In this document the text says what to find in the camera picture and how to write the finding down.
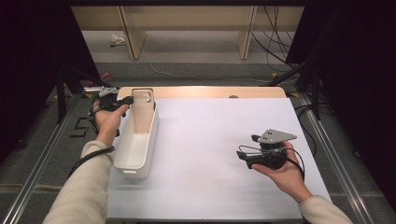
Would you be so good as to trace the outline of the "light wooden shelf unit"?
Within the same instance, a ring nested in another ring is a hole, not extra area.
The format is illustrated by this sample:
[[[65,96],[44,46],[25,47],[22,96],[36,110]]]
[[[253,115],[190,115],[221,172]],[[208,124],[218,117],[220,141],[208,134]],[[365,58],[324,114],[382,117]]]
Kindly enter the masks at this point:
[[[122,31],[133,60],[139,58],[148,31],[231,31],[240,58],[248,57],[254,31],[295,32],[302,7],[73,7],[83,31]]]

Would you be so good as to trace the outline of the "person's left hand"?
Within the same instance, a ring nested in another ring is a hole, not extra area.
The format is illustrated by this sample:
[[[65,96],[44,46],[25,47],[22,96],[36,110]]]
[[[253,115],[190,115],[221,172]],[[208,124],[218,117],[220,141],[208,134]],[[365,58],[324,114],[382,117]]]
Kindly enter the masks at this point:
[[[117,129],[120,127],[122,115],[128,109],[128,105],[122,105],[113,112],[105,110],[95,112],[95,122],[99,130],[96,140],[104,143],[107,147],[111,147],[117,135]]]

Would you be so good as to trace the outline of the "beige phone case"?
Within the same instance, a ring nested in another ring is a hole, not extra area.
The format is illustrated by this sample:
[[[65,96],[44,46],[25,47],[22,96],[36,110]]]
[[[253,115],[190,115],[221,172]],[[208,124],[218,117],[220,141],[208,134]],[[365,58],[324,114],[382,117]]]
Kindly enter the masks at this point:
[[[132,90],[134,131],[138,134],[148,134],[155,111],[154,93],[152,88]]]

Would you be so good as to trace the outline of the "light wooden table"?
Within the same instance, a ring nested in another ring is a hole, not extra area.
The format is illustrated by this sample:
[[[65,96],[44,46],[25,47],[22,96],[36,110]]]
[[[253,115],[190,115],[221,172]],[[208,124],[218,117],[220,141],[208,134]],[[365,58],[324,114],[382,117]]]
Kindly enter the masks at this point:
[[[280,87],[169,86],[152,89],[156,98],[286,98]]]

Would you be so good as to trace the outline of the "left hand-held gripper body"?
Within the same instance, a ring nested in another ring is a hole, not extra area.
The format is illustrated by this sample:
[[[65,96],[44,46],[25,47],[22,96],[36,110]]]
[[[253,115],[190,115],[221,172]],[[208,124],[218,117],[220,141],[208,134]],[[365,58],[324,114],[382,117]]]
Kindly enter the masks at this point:
[[[119,91],[119,87],[102,87],[98,94],[98,109],[105,111],[115,111],[120,108],[124,104],[124,101],[118,99]]]

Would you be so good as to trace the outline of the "person's right hand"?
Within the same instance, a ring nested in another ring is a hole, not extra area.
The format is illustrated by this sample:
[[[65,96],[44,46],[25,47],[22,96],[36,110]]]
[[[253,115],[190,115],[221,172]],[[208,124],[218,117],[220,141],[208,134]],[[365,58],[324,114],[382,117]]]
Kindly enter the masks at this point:
[[[287,193],[295,202],[301,203],[313,194],[303,180],[293,145],[288,141],[285,141],[284,145],[289,160],[281,168],[272,170],[264,165],[253,164],[252,169],[271,178],[280,190]]]

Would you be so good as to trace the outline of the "white storage bin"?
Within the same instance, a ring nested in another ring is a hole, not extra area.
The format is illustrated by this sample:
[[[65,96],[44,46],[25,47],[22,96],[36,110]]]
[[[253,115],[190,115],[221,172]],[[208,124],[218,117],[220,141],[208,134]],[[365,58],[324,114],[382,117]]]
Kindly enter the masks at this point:
[[[132,106],[130,106],[113,163],[114,167],[124,177],[143,179],[149,175],[158,126],[159,115],[155,102],[155,111],[149,133],[136,133],[134,131],[133,110]]]

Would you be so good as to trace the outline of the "aluminium floor rail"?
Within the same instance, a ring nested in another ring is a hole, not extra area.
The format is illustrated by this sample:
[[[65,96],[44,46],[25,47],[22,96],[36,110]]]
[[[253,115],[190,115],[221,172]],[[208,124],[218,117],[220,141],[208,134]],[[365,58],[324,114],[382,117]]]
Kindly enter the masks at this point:
[[[44,173],[50,158],[57,147],[63,133],[67,126],[69,118],[76,107],[80,99],[79,95],[72,95],[69,99],[69,103],[66,105],[66,112],[64,116],[55,124],[51,130],[50,137],[48,138],[46,145],[39,150],[40,154],[35,160],[35,165],[29,170],[29,175],[26,180],[21,184],[20,187],[15,189],[16,197],[9,209],[6,212],[5,217],[0,221],[0,224],[17,224],[23,214],[27,204],[29,203],[35,187]]]
[[[374,219],[370,214],[365,201],[355,187],[349,173],[347,172],[347,168],[344,166],[340,156],[337,154],[321,121],[317,119],[317,116],[313,111],[309,112],[307,116],[359,223],[374,224]]]

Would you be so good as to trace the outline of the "white table sheet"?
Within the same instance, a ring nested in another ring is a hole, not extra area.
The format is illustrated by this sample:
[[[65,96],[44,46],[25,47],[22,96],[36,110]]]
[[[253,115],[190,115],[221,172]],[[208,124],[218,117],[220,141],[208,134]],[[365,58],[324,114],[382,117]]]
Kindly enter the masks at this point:
[[[149,175],[128,180],[112,170],[110,219],[277,221],[300,218],[296,202],[236,152],[268,129],[293,134],[305,183],[329,195],[287,98],[165,99]]]

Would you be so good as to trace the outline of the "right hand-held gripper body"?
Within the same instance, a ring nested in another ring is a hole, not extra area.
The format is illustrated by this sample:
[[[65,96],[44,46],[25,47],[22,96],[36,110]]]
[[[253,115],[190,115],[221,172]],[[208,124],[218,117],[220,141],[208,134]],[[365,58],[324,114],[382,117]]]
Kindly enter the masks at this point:
[[[272,170],[281,168],[287,161],[284,142],[296,138],[295,134],[273,129],[266,130],[259,138],[259,142],[256,142],[260,145],[259,154],[247,156],[247,167],[251,169],[253,164],[260,164]]]

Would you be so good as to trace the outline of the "crumpled white paper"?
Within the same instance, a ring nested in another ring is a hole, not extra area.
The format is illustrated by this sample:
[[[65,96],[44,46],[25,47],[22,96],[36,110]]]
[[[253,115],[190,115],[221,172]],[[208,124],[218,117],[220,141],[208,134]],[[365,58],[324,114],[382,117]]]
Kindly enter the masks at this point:
[[[118,37],[116,35],[112,35],[110,37],[110,46],[111,47],[118,47],[118,46],[124,46],[125,45],[125,40],[122,37]]]

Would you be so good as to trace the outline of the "black metal stand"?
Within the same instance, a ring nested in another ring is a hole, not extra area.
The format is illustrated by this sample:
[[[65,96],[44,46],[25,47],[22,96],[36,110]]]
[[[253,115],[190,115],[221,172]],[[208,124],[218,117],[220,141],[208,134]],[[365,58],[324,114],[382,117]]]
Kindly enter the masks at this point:
[[[66,116],[66,97],[64,87],[67,87],[72,94],[82,94],[84,92],[82,82],[86,80],[99,87],[109,87],[109,84],[105,83],[98,74],[91,75],[70,65],[61,67],[55,75],[55,80],[58,102],[58,123],[60,123]]]
[[[293,77],[296,74],[299,74],[297,78],[295,88],[297,91],[306,91],[308,87],[311,89],[311,104],[312,111],[317,120],[320,120],[320,115],[318,112],[318,93],[319,93],[319,66],[314,63],[304,62],[292,68],[290,71],[285,74],[277,77],[276,79],[270,81],[267,86],[274,87],[281,82],[287,80],[288,78]]]

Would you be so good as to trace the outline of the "black curtain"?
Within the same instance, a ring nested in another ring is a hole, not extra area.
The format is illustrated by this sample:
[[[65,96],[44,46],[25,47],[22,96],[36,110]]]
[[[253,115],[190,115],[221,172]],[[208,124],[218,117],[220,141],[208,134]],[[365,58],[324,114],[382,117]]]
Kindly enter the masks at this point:
[[[300,0],[291,47],[300,63],[325,26],[320,77],[332,108],[389,204],[396,209],[396,0]]]
[[[56,84],[81,80],[100,77],[70,0],[0,0],[0,163]]]

